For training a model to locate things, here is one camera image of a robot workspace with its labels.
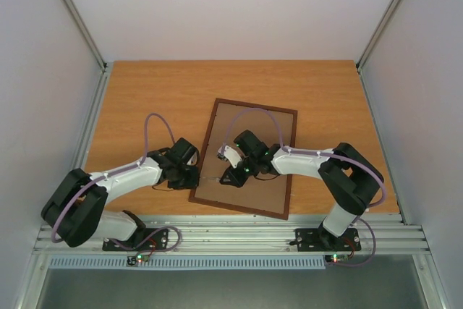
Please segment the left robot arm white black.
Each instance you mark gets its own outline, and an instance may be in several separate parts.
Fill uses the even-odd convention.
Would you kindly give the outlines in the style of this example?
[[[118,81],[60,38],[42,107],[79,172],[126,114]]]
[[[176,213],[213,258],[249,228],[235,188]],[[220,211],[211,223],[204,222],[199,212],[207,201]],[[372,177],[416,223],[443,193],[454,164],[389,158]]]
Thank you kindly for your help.
[[[191,190],[199,183],[199,150],[183,137],[173,146],[149,151],[141,158],[104,172],[73,169],[61,181],[41,211],[52,228],[54,243],[78,247],[93,237],[117,250],[139,250],[156,233],[132,212],[110,212],[106,206],[142,187],[166,183],[170,190]]]

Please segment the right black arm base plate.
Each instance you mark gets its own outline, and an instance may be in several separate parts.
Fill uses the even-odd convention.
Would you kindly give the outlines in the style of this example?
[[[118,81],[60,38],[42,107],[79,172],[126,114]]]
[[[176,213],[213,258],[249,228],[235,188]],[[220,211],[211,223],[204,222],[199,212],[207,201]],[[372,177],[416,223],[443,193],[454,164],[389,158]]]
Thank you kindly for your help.
[[[355,228],[348,228],[340,237],[322,232],[319,228],[295,229],[291,245],[296,245],[298,252],[357,252],[362,249],[359,233]]]

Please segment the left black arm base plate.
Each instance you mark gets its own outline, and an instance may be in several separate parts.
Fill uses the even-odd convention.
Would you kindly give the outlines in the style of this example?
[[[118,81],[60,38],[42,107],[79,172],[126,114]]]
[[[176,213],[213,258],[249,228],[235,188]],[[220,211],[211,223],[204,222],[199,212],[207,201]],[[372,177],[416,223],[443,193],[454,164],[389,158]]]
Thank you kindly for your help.
[[[124,252],[124,251],[143,251],[165,250],[169,241],[169,230],[144,228],[138,229],[125,241],[108,239],[103,242],[102,251],[105,252]]]

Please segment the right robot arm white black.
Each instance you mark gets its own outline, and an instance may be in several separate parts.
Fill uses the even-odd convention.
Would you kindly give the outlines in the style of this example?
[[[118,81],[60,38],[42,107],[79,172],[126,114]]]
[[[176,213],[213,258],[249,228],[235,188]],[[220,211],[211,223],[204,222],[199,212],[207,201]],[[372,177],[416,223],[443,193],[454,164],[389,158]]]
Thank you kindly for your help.
[[[259,174],[299,175],[323,181],[335,203],[315,233],[315,246],[321,250],[335,250],[348,241],[346,232],[351,223],[386,197],[381,173],[348,143],[321,151],[281,143],[267,146],[245,130],[234,144],[231,147],[224,143],[217,151],[217,157],[229,163],[220,178],[223,185],[242,187]]]

